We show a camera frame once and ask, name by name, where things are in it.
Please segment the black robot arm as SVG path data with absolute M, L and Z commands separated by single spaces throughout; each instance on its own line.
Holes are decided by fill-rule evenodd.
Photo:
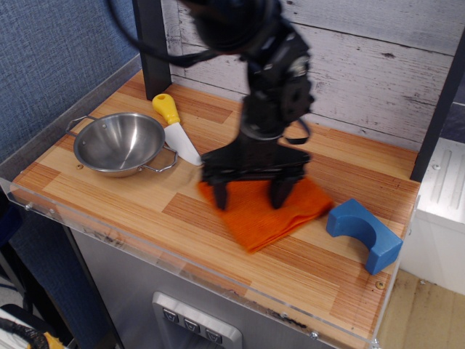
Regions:
M 229 182 L 270 180 L 270 203 L 279 208 L 303 178 L 310 155 L 296 149 L 308 138 L 279 145 L 286 128 L 302 123 L 310 94 L 309 47 L 282 15 L 279 1 L 185 1 L 204 44 L 216 55 L 238 55 L 247 64 L 249 94 L 237 137 L 204 154 L 202 180 L 216 205 L 227 206 Z

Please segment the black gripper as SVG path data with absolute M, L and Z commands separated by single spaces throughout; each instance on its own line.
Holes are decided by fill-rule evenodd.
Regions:
M 249 180 L 270 180 L 270 202 L 279 209 L 303 178 L 310 155 L 280 145 L 277 139 L 257 140 L 240 133 L 230 144 L 203 154 L 201 159 L 202 181 L 213 185 L 218 209 L 227 208 L 229 182 Z

